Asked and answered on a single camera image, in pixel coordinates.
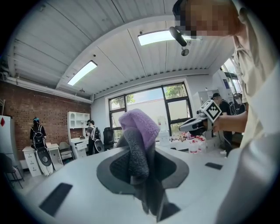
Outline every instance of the fluorescent light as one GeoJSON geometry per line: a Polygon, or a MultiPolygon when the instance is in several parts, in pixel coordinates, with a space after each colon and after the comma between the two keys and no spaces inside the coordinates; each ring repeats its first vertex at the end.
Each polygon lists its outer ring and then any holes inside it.
{"type": "Polygon", "coordinates": [[[73,76],[73,78],[68,82],[69,85],[74,86],[82,77],[88,74],[91,70],[97,67],[93,61],[87,63],[80,71],[73,76]]]}
{"type": "MultiPolygon", "coordinates": [[[[146,33],[138,36],[141,46],[160,41],[175,40],[169,30],[146,33]]],[[[189,36],[185,36],[185,40],[191,40],[189,36]]]]}

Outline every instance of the window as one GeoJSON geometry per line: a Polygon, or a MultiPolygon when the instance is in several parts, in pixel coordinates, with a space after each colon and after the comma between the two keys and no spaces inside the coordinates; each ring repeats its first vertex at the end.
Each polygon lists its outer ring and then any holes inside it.
{"type": "Polygon", "coordinates": [[[123,130],[114,130],[114,142],[118,142],[123,134],[123,130]]]}
{"type": "Polygon", "coordinates": [[[120,96],[109,100],[109,106],[115,142],[123,133],[119,117],[132,109],[142,110],[161,130],[168,130],[170,136],[179,135],[179,126],[192,118],[189,98],[182,83],[120,96]]]}
{"type": "Polygon", "coordinates": [[[228,84],[229,84],[229,87],[231,88],[231,91],[232,91],[233,93],[236,92],[236,90],[235,90],[235,88],[234,88],[234,86],[233,86],[233,84],[232,84],[232,79],[227,77],[227,82],[228,82],[228,84]]]}
{"type": "Polygon", "coordinates": [[[140,109],[161,126],[162,130],[169,130],[165,100],[161,88],[127,95],[126,101],[127,111],[140,109]]]}
{"type": "Polygon", "coordinates": [[[226,74],[227,81],[232,93],[242,93],[242,89],[236,75],[234,60],[232,58],[229,58],[221,68],[226,74]]]}
{"type": "Polygon", "coordinates": [[[224,63],[224,66],[227,68],[228,72],[236,74],[235,66],[230,58],[224,63]]]}
{"type": "Polygon", "coordinates": [[[114,132],[114,141],[118,142],[123,130],[119,118],[126,112],[126,98],[124,96],[109,100],[110,126],[114,132]]]}
{"type": "Polygon", "coordinates": [[[233,84],[234,84],[234,87],[235,87],[236,91],[241,92],[239,81],[237,79],[232,79],[232,81],[233,81],[233,84]]]}
{"type": "Polygon", "coordinates": [[[167,86],[164,87],[163,89],[164,89],[165,98],[167,100],[187,96],[185,86],[182,84],[176,86],[167,86]]]}
{"type": "Polygon", "coordinates": [[[170,124],[170,135],[177,136],[181,133],[179,126],[192,118],[186,88],[184,84],[179,84],[166,86],[163,90],[166,100],[168,123],[170,124]]]}

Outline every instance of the red brick wall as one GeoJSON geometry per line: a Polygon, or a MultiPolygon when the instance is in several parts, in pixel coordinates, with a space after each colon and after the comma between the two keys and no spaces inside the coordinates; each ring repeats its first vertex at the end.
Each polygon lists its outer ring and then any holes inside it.
{"type": "MultiPolygon", "coordinates": [[[[19,159],[22,150],[30,145],[30,128],[38,117],[47,134],[47,142],[68,142],[67,112],[91,113],[90,104],[45,94],[16,85],[0,82],[0,98],[5,99],[4,115],[15,120],[16,144],[19,159]]],[[[71,137],[82,135],[82,129],[71,130],[71,137]]]]}

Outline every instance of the red sticker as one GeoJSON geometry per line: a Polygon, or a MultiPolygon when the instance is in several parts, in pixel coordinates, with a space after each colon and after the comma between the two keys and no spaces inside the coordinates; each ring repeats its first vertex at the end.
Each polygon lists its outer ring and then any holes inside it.
{"type": "Polygon", "coordinates": [[[2,127],[3,127],[3,126],[4,126],[4,124],[5,124],[5,120],[4,120],[4,118],[3,118],[3,117],[2,117],[2,119],[1,119],[0,124],[1,124],[1,126],[2,126],[2,127]]]}

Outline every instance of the purple fabric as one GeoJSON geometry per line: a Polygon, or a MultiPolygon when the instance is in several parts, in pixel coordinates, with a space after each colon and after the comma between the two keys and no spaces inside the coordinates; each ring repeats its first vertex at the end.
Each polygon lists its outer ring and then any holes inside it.
{"type": "Polygon", "coordinates": [[[119,122],[123,130],[134,127],[140,131],[145,150],[155,142],[160,130],[157,124],[140,109],[133,109],[126,112],[119,118],[119,122]]]}

